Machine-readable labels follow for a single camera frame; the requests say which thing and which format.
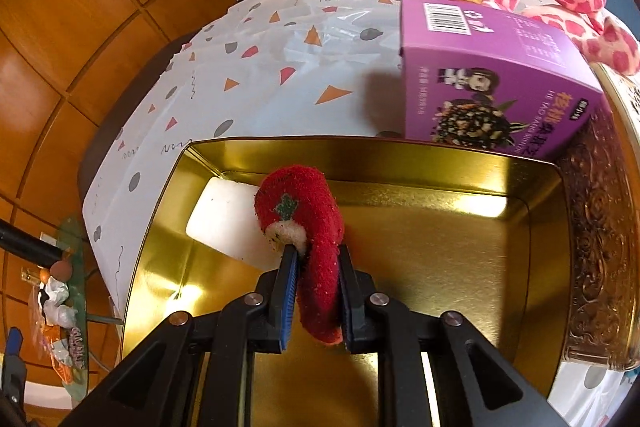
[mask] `plastic bag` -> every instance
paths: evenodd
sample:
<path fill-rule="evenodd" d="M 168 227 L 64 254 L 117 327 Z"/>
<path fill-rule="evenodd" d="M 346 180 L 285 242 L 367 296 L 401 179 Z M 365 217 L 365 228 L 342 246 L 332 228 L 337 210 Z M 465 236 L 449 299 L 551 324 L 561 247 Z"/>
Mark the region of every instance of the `plastic bag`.
<path fill-rule="evenodd" d="M 44 303 L 44 314 L 47 317 L 47 323 L 60 326 L 65 330 L 70 330 L 76 325 L 76 314 L 78 310 L 60 304 L 56 306 L 51 300 Z"/>
<path fill-rule="evenodd" d="M 61 339 L 51 344 L 51 354 L 63 365 L 67 365 L 68 367 L 74 365 L 66 339 Z"/>
<path fill-rule="evenodd" d="M 53 301 L 56 306 L 59 306 L 69 298 L 68 286 L 53 277 L 49 277 L 47 284 L 44 286 L 44 291 L 47 292 L 49 301 Z"/>
<path fill-rule="evenodd" d="M 40 288 L 32 286 L 28 302 L 31 344 L 33 344 L 38 358 L 41 360 L 47 360 L 49 358 L 49 350 L 47 349 L 47 344 L 42 334 L 44 317 L 42 316 L 40 305 L 38 304 L 39 295 Z"/>

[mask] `metal screw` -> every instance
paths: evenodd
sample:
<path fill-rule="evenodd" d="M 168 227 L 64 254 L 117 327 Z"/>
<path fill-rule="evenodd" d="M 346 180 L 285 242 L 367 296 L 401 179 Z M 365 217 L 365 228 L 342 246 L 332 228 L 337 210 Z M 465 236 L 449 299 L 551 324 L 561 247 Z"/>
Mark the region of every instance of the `metal screw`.
<path fill-rule="evenodd" d="M 369 302 L 376 306 L 386 306 L 389 304 L 389 295 L 386 293 L 372 293 L 369 297 Z"/>
<path fill-rule="evenodd" d="M 169 315 L 169 322 L 174 326 L 186 324 L 188 320 L 189 314 L 187 312 L 173 312 Z"/>
<path fill-rule="evenodd" d="M 259 306 L 264 302 L 264 297 L 259 293 L 247 293 L 244 296 L 244 304 L 247 306 Z"/>
<path fill-rule="evenodd" d="M 442 314 L 442 320 L 447 326 L 456 328 L 462 324 L 463 318 L 458 312 L 445 312 Z"/>

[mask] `pink triangle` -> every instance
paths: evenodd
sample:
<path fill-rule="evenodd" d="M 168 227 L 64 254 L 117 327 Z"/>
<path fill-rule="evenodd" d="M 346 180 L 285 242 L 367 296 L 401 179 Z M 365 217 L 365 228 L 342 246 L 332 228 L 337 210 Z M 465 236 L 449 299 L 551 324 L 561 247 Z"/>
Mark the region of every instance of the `pink triangle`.
<path fill-rule="evenodd" d="M 242 54 L 240 58 L 253 57 L 258 52 L 258 46 L 251 46 L 247 51 Z"/>
<path fill-rule="evenodd" d="M 171 127 L 173 127 L 177 123 L 178 121 L 175 120 L 174 117 L 171 117 L 171 120 L 169 120 L 169 123 L 166 125 L 165 131 L 168 131 L 169 129 L 171 129 Z"/>
<path fill-rule="evenodd" d="M 280 70 L 280 85 L 289 80 L 289 77 L 296 72 L 296 68 L 282 68 Z"/>

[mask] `cartoon girl illustration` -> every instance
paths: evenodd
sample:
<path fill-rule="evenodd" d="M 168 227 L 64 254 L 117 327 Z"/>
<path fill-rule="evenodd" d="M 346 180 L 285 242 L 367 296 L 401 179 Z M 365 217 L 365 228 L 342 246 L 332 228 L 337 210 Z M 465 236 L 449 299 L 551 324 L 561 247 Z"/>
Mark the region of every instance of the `cartoon girl illustration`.
<path fill-rule="evenodd" d="M 479 91 L 485 95 L 490 95 L 495 92 L 498 84 L 500 84 L 500 78 L 495 71 L 485 68 L 471 68 L 466 72 L 468 76 L 465 89 L 468 91 Z"/>
<path fill-rule="evenodd" d="M 440 70 L 438 81 L 456 89 L 466 89 L 471 92 L 491 96 L 500 84 L 500 78 L 495 71 L 485 68 Z"/>

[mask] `green leaf embroidery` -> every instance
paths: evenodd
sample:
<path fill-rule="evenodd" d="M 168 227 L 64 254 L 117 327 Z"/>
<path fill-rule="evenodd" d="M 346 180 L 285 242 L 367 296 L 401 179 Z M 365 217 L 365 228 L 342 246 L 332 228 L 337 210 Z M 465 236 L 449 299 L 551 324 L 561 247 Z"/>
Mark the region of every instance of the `green leaf embroidery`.
<path fill-rule="evenodd" d="M 298 202 L 294 200 L 287 193 L 284 193 L 280 198 L 280 203 L 276 205 L 274 211 L 280 216 L 281 221 L 288 221 L 293 217 L 293 213 L 298 207 Z"/>
<path fill-rule="evenodd" d="M 496 107 L 496 109 L 498 111 L 506 111 L 508 108 L 510 108 L 514 103 L 516 103 L 518 100 L 510 100 L 509 102 L 502 102 L 499 106 Z"/>
<path fill-rule="evenodd" d="M 520 132 L 524 129 L 526 129 L 527 127 L 529 127 L 528 123 L 518 123 L 518 122 L 513 122 L 510 126 L 509 131 L 510 132 Z"/>

